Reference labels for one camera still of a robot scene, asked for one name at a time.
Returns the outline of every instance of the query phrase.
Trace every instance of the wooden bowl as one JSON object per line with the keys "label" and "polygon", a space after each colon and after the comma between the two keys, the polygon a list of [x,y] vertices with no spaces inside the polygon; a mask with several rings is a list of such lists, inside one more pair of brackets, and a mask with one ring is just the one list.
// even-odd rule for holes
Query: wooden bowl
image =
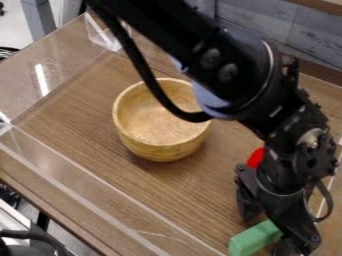
{"label": "wooden bowl", "polygon": [[[200,111],[190,84],[158,78],[158,84],[174,104],[185,111]],[[144,82],[128,87],[113,103],[113,123],[125,147],[154,162],[174,161],[194,152],[208,133],[209,121],[189,123],[160,105]]]}

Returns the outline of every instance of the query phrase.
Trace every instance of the red part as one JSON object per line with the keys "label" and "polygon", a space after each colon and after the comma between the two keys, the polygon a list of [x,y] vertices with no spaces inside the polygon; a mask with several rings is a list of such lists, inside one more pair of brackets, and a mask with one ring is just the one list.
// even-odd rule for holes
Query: red part
{"label": "red part", "polygon": [[264,156],[264,148],[257,148],[249,156],[247,161],[247,166],[252,169],[256,169]]}

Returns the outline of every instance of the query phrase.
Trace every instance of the bowl rim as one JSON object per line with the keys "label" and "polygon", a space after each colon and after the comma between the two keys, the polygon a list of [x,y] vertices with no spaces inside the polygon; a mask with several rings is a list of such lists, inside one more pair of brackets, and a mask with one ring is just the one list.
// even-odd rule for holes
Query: bowl rim
{"label": "bowl rim", "polygon": [[[186,82],[186,81],[184,81],[181,79],[176,79],[176,78],[160,77],[160,78],[156,78],[156,81],[173,81],[173,82],[184,84],[188,87],[192,87],[189,82]],[[190,142],[197,137],[200,137],[201,134],[204,134],[206,132],[212,120],[208,120],[208,121],[201,123],[201,124],[205,124],[205,125],[202,125],[202,128],[200,129],[200,131],[193,136],[190,136],[190,137],[188,137],[185,139],[181,139],[181,140],[178,140],[178,141],[176,141],[173,143],[165,143],[165,144],[161,144],[161,145],[157,145],[157,144],[153,144],[153,143],[146,143],[145,141],[140,140],[138,138],[130,136],[130,134],[122,128],[121,122],[118,121],[118,118],[117,118],[117,115],[116,115],[117,109],[118,109],[118,104],[120,104],[121,99],[122,99],[124,95],[126,94],[126,92],[132,91],[136,87],[141,86],[142,84],[144,84],[144,81],[138,81],[137,83],[132,84],[128,88],[125,88],[121,91],[121,93],[118,94],[118,96],[114,99],[113,107],[112,107],[112,118],[113,118],[114,126],[118,129],[120,133],[122,133],[124,136],[126,136],[129,139],[132,139],[133,141],[138,142],[140,144],[148,145],[148,146],[153,146],[153,147],[158,147],[158,148],[160,147],[170,147],[170,146],[181,145],[184,143]]]}

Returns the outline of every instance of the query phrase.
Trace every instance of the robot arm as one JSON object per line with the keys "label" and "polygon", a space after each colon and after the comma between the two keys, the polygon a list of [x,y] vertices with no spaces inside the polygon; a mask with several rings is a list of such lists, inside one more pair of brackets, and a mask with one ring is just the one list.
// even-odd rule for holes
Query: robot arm
{"label": "robot arm", "polygon": [[[263,211],[283,233],[281,241],[295,253],[308,255],[320,236],[307,200],[315,187],[331,199],[320,179],[333,175],[336,160],[327,118],[297,87],[296,59],[281,56],[253,33],[223,31],[181,0],[86,2],[162,106],[190,122],[236,120],[264,141],[256,171],[243,165],[236,168],[241,215],[248,219]],[[186,113],[169,101],[117,17],[180,62],[181,71],[196,81],[202,112]]]}

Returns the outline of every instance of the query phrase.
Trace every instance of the green object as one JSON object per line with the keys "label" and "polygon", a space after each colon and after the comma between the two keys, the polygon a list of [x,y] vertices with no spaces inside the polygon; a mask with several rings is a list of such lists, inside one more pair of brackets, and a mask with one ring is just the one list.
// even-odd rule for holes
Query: green object
{"label": "green object", "polygon": [[269,220],[263,221],[229,239],[229,256],[249,256],[263,247],[275,243],[280,231]]}

